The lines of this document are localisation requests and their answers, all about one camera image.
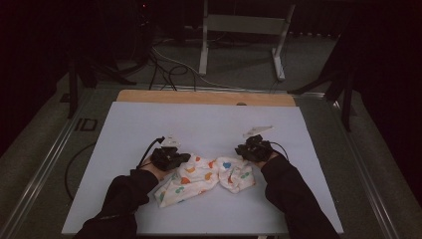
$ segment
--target crumpled fabric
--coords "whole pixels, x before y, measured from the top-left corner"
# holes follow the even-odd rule
[[[218,182],[232,193],[255,185],[247,160],[218,157],[207,159],[191,154],[168,181],[154,193],[159,207],[170,206],[214,188]]]

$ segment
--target black long-sleeve shirt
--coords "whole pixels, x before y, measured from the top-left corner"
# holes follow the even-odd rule
[[[292,239],[339,238],[298,170],[281,155],[267,162],[262,173],[268,183],[266,197],[285,213]],[[157,184],[156,177],[145,170],[132,170],[130,176],[115,178],[102,211],[74,238],[135,238],[133,213],[149,201],[147,194]]]

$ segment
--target person's arm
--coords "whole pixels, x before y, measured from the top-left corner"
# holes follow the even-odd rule
[[[292,239],[339,238],[301,174],[282,155],[256,164],[268,183],[266,197],[285,213]]]
[[[149,201],[147,194],[169,172],[164,172],[145,161],[141,169],[133,169],[128,176],[116,177],[108,188],[102,211],[86,221],[74,237],[135,238],[137,224],[134,212]]]

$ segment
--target gray floor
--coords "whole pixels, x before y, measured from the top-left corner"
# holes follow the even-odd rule
[[[278,83],[273,70],[270,49],[277,41],[265,38],[258,44],[245,47],[210,49],[209,67],[204,80],[196,77],[196,86],[219,88],[219,85],[234,87],[234,91],[261,91],[273,93],[292,90],[317,78],[335,41],[320,37],[302,36],[289,39],[285,63],[286,81]],[[173,41],[156,47],[163,56],[182,62],[197,70],[199,66],[200,41],[189,40],[184,44]],[[176,66],[160,62],[167,70]],[[120,66],[130,65],[121,62]],[[135,88],[145,89],[153,75],[154,67],[145,66],[137,73],[127,76],[138,82]],[[178,90],[192,90],[193,75],[175,76],[173,83]],[[160,89],[164,81],[160,74],[155,80],[155,89]],[[15,140],[0,159],[0,225],[4,226],[15,205],[24,195],[24,190],[38,167],[49,154],[49,150],[60,134],[67,120],[68,105],[59,103],[67,92],[67,77],[58,83],[58,92],[43,106],[31,123]],[[73,130],[41,190],[29,209],[15,238],[67,238],[61,229],[70,209],[70,200],[64,187],[64,172],[75,153],[91,142],[101,132],[107,110],[115,100],[118,91],[127,87],[103,80],[94,90],[85,90],[82,99],[87,104],[77,115],[77,119],[98,120],[94,131]],[[313,89],[322,93],[326,85]],[[376,126],[365,110],[359,94],[353,95],[353,114],[350,118],[352,133],[339,129],[335,120],[336,111],[325,100],[313,96],[296,98],[301,107],[312,136],[317,155],[328,186],[336,203],[345,233],[341,238],[396,238],[385,236],[379,226],[371,205],[373,198],[362,186],[356,167],[356,157],[363,159],[364,168],[376,185],[376,192],[382,199],[399,238],[422,238],[422,212],[412,197],[394,159],[382,140]],[[358,151],[350,150],[354,144]],[[75,193],[88,163],[92,149],[84,151],[70,171],[70,187]]]

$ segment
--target hand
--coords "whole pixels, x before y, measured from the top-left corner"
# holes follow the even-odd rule
[[[268,160],[267,160],[267,161],[254,162],[254,164],[255,164],[255,165],[257,165],[259,168],[263,168],[263,166],[264,166],[265,164],[267,164],[267,162],[268,162],[268,161],[270,161],[272,158],[274,158],[274,157],[276,157],[276,156],[278,156],[278,155],[279,155],[278,153],[276,153],[276,152],[272,152],[272,153],[271,153],[271,155],[270,155],[270,157],[268,158]]]
[[[158,169],[154,164],[151,162],[151,156],[149,156],[140,166],[140,170],[146,170],[150,171],[154,176],[159,180],[163,180],[164,177],[170,173],[172,173],[174,170],[168,170],[168,171],[161,171]]]

